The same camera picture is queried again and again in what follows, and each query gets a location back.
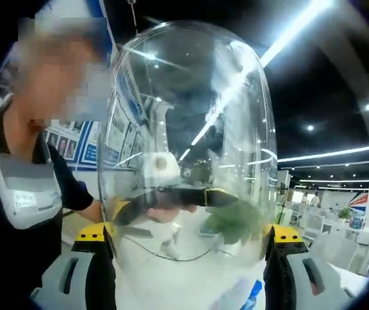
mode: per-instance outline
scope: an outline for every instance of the blue bottle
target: blue bottle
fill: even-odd
[[[255,307],[256,296],[259,294],[261,289],[262,289],[262,282],[260,282],[259,280],[256,280],[256,283],[254,287],[252,288],[252,291],[250,292],[249,298],[246,301],[246,303],[242,306],[241,310],[252,310]]]

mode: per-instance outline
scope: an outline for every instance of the black ceiling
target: black ceiling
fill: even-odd
[[[265,68],[275,116],[278,158],[369,145],[369,1],[353,1],[319,16]],[[303,0],[137,0],[138,31],[155,21],[198,20],[227,28],[259,56],[309,1]],[[116,43],[135,35],[127,0],[105,0]],[[307,131],[313,125],[314,130]],[[369,178],[369,152],[279,164],[291,170],[292,185],[308,178]],[[304,165],[343,163],[299,169]]]

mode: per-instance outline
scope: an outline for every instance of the transparent dome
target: transparent dome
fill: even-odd
[[[240,309],[277,181],[259,58],[216,26],[163,23],[112,74],[99,188],[126,281],[146,309]]]

